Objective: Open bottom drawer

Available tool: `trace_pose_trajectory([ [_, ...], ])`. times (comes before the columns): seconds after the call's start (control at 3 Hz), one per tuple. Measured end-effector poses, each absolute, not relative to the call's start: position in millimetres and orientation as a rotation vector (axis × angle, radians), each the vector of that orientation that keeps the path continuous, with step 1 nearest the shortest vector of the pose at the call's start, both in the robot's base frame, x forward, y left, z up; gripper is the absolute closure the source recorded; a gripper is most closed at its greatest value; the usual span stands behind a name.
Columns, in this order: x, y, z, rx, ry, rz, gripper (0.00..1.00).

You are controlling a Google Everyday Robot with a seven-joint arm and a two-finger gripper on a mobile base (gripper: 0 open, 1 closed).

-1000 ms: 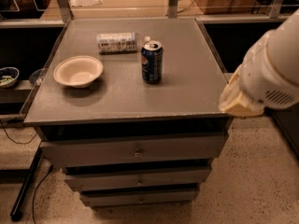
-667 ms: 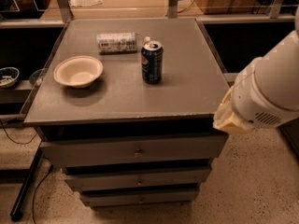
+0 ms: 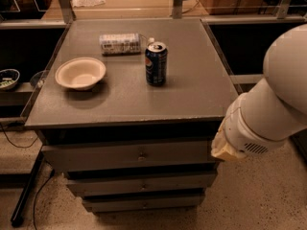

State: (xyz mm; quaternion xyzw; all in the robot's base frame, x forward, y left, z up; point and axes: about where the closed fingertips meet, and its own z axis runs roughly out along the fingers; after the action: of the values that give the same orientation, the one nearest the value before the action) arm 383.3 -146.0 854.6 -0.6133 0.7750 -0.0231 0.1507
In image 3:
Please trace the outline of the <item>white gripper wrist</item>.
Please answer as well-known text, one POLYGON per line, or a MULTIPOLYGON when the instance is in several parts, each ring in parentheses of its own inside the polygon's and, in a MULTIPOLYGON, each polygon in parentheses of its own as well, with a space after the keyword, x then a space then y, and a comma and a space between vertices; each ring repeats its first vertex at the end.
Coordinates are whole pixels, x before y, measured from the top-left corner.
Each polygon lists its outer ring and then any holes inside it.
POLYGON ((211 144, 211 155, 224 161, 237 161, 247 156, 262 155, 282 147, 285 139, 271 141, 256 134, 244 120, 242 114, 244 93, 229 107, 220 131, 211 144))

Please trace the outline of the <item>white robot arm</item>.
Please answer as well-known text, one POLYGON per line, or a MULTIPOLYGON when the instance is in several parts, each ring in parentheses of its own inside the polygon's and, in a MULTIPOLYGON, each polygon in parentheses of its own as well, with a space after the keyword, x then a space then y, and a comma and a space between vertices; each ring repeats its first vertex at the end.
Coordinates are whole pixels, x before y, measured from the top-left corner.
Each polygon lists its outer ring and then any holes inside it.
POLYGON ((279 36, 263 60, 263 78, 229 106, 211 145, 225 161, 281 148, 307 128, 307 25, 279 36))

